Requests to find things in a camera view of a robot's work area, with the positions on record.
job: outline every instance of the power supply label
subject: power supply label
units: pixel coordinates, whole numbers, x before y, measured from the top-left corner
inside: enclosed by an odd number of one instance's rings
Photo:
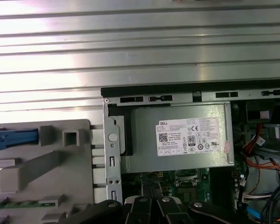
[[[218,118],[162,120],[155,127],[158,156],[221,151]]]

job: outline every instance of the green circuit board strip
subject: green circuit board strip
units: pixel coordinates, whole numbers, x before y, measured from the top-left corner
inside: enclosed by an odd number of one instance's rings
[[[22,208],[39,208],[39,207],[54,207],[55,203],[39,203],[38,201],[23,201],[23,202],[4,202],[0,205],[1,209],[22,209]]]

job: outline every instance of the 80 plus logo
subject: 80 plus logo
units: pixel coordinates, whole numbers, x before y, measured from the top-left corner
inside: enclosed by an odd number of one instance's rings
[[[188,136],[188,146],[195,146],[195,145],[196,145],[195,136]]]

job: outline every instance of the blue plastic part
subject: blue plastic part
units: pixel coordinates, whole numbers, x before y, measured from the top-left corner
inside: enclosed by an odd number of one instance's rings
[[[259,212],[257,212],[256,210],[254,210],[253,208],[247,206],[247,212],[251,215],[253,215],[254,217],[261,219],[261,215]]]
[[[0,131],[0,150],[8,147],[38,142],[38,130]]]

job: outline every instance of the black strip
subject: black strip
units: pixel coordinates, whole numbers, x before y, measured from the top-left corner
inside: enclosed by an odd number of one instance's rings
[[[101,89],[101,95],[108,97],[123,97],[142,94],[186,93],[196,91],[228,91],[247,89],[280,88],[280,79],[249,80],[232,82],[205,82],[188,84],[162,84],[144,86],[106,87]]]
[[[232,210],[231,167],[210,169],[210,190],[213,205]]]

